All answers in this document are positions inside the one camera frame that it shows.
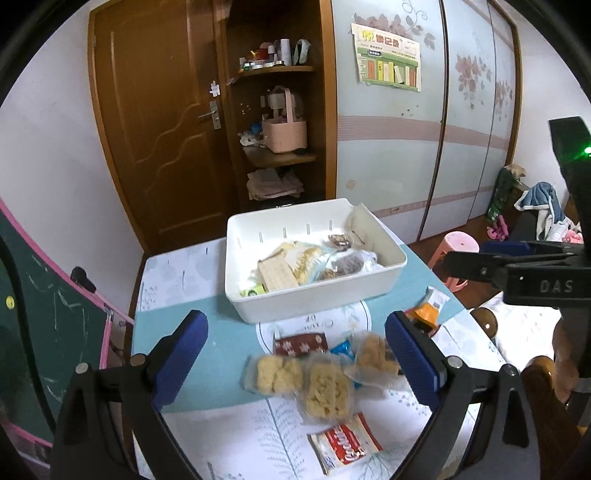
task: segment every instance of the white wall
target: white wall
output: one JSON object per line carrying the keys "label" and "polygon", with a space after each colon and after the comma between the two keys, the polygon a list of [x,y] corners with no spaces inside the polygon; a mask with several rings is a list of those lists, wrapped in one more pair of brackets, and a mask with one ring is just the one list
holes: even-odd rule
{"label": "white wall", "polygon": [[591,128],[591,103],[545,38],[507,2],[497,2],[517,25],[521,42],[523,96],[513,162],[527,170],[525,183],[551,183],[564,204],[568,192],[552,152],[548,120],[580,116]]}
{"label": "white wall", "polygon": [[66,273],[80,265],[127,311],[143,250],[105,162],[90,101],[94,0],[42,46],[0,108],[0,197]]}

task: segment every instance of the pink stool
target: pink stool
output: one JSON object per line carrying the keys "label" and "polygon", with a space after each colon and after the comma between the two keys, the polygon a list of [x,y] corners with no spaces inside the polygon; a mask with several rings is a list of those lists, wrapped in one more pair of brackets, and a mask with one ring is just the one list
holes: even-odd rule
{"label": "pink stool", "polygon": [[[451,232],[443,238],[441,244],[439,247],[437,247],[437,250],[435,250],[435,253],[431,257],[431,260],[427,266],[433,270],[433,267],[437,261],[448,252],[470,252],[477,254],[479,251],[480,247],[478,246],[478,242],[470,235],[464,232]],[[446,280],[445,285],[452,293],[455,293],[468,285],[467,280],[461,285],[457,284],[459,281],[460,280],[458,278],[449,277]]]}

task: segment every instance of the wall poster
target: wall poster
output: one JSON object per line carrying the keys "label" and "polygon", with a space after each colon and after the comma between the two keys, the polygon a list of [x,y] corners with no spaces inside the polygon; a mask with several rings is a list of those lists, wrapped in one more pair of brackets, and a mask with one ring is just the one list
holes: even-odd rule
{"label": "wall poster", "polygon": [[421,91],[419,42],[355,23],[351,32],[360,82]]}

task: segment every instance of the white plastic bin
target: white plastic bin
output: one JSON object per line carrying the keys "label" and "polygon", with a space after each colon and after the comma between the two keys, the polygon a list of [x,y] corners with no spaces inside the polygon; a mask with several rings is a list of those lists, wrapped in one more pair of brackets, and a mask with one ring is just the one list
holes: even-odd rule
{"label": "white plastic bin", "polygon": [[[332,233],[358,236],[385,268],[253,297],[240,295],[256,283],[251,275],[258,261],[282,242],[321,244]],[[406,263],[402,249],[371,212],[346,199],[243,213],[228,220],[226,297],[245,322],[273,322],[387,293]]]}

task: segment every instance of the wooden shelf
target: wooden shelf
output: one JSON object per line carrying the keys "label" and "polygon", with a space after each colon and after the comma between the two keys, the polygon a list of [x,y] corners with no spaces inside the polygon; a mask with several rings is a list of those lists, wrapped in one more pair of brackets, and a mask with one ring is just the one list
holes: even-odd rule
{"label": "wooden shelf", "polygon": [[273,153],[268,148],[242,147],[248,160],[257,168],[285,167],[297,163],[308,163],[316,160],[316,154],[306,152],[303,155],[289,153]]}
{"label": "wooden shelf", "polygon": [[291,195],[285,195],[275,199],[250,200],[249,207],[251,212],[253,212],[256,210],[267,210],[269,208],[287,207],[289,205],[300,205],[302,203],[321,202],[322,200],[326,199],[317,194],[315,195],[308,192],[302,192],[299,198],[292,197]]}
{"label": "wooden shelf", "polygon": [[276,66],[276,67],[263,67],[261,69],[247,70],[245,72],[239,72],[236,75],[236,81],[241,78],[254,77],[257,75],[271,75],[273,73],[288,73],[288,72],[315,72],[316,69],[310,65],[295,65],[293,67]]}

